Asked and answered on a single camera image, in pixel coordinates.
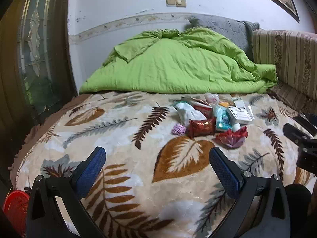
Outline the white paper box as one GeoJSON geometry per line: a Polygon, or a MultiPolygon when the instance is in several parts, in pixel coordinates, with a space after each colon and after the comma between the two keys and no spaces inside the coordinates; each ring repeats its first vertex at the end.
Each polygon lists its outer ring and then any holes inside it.
{"type": "Polygon", "coordinates": [[[227,112],[230,116],[231,122],[234,124],[248,125],[253,119],[245,108],[237,108],[235,106],[229,106],[227,112]]]}

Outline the red purple wrapper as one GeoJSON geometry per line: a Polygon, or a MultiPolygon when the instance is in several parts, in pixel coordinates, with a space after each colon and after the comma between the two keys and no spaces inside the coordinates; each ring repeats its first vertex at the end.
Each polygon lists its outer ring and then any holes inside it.
{"type": "Polygon", "coordinates": [[[215,139],[219,143],[222,143],[224,146],[230,149],[235,149],[241,147],[244,144],[247,137],[247,127],[243,126],[235,132],[233,132],[232,130],[227,130],[226,132],[219,133],[215,136],[215,139]]]}

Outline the light blue tissue packet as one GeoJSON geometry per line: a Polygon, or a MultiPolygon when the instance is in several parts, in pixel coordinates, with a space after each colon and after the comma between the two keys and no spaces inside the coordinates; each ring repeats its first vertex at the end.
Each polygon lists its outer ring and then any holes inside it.
{"type": "Polygon", "coordinates": [[[229,113],[223,106],[216,105],[213,109],[215,119],[215,129],[218,132],[225,132],[232,129],[229,113]]]}

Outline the red shiny snack packet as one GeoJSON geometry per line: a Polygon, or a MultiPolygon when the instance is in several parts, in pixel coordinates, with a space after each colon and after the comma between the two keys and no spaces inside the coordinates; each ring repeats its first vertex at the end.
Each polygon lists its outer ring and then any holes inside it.
{"type": "Polygon", "coordinates": [[[215,134],[216,117],[206,120],[189,120],[188,132],[192,139],[197,136],[207,136],[215,134]]]}

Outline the purple paper ball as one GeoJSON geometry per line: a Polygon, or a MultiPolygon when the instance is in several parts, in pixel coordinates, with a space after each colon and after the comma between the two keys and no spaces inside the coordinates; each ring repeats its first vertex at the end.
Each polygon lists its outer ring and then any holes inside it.
{"type": "Polygon", "coordinates": [[[184,135],[186,134],[186,127],[182,124],[176,124],[171,130],[173,135],[184,135]]]}

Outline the white plastic bag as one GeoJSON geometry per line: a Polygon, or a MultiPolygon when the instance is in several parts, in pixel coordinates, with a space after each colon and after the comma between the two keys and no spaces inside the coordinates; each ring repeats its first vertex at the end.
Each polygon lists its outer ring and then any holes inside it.
{"type": "Polygon", "coordinates": [[[206,120],[207,118],[192,105],[184,101],[179,101],[174,105],[182,125],[187,127],[190,124],[190,120],[206,120]]]}

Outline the orange small box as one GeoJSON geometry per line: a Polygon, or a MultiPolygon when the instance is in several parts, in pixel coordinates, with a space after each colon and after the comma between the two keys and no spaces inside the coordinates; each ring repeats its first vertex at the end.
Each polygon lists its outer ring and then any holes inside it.
{"type": "Polygon", "coordinates": [[[233,102],[222,101],[222,102],[219,102],[219,106],[228,108],[229,106],[235,106],[235,104],[233,102]]]}

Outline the clear plastic bag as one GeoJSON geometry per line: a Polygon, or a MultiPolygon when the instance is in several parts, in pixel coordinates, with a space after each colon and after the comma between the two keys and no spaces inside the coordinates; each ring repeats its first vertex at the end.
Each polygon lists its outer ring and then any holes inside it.
{"type": "Polygon", "coordinates": [[[205,93],[204,97],[209,104],[218,104],[220,99],[216,93],[205,93]]]}

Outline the red white carton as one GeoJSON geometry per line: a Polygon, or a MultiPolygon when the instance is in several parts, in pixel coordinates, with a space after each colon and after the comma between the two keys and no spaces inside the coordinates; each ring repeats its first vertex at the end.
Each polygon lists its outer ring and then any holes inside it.
{"type": "Polygon", "coordinates": [[[213,108],[207,101],[194,97],[181,97],[181,99],[193,106],[195,110],[200,111],[207,119],[211,119],[213,117],[213,108]]]}

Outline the striped beige headboard cushion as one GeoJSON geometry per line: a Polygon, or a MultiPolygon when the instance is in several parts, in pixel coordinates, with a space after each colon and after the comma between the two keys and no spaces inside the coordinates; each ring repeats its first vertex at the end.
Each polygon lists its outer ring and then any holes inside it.
{"type": "Polygon", "coordinates": [[[297,112],[316,114],[316,34],[258,30],[252,46],[256,63],[276,66],[270,92],[297,112]]]}

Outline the leaf pattern beige blanket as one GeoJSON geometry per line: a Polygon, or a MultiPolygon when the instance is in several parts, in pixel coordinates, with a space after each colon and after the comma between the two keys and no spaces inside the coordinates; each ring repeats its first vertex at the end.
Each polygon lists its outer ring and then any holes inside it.
{"type": "Polygon", "coordinates": [[[95,147],[106,162],[83,205],[107,237],[208,237],[233,201],[209,163],[213,136],[174,135],[181,95],[83,94],[33,127],[10,167],[15,189],[60,177],[95,147]]]}

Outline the grey pillow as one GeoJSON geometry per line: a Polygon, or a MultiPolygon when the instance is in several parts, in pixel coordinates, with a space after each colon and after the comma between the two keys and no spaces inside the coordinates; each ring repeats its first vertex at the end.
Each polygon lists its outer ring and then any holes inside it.
{"type": "Polygon", "coordinates": [[[217,32],[242,49],[249,60],[254,60],[252,38],[254,32],[260,29],[259,23],[202,14],[192,14],[189,16],[188,21],[186,29],[190,27],[205,27],[217,32]]]}

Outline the green quilt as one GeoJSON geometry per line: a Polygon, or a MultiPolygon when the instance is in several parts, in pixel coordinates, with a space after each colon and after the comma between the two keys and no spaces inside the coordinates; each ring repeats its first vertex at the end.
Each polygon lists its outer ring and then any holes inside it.
{"type": "Polygon", "coordinates": [[[145,31],[116,45],[79,91],[264,93],[277,83],[275,65],[256,64],[225,36],[193,27],[145,31]]]}

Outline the wooden glass door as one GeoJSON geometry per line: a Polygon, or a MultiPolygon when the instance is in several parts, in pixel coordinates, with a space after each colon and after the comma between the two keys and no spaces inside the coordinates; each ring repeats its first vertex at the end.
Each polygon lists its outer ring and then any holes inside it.
{"type": "Polygon", "coordinates": [[[1,15],[1,151],[76,95],[67,41],[68,0],[13,0],[1,15]]]}

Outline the beige wall switch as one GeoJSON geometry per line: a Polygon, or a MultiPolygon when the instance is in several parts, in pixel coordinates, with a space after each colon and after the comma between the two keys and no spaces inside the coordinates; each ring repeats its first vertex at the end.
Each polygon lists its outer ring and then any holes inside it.
{"type": "Polygon", "coordinates": [[[186,7],[186,0],[165,0],[167,7],[186,7]]]}

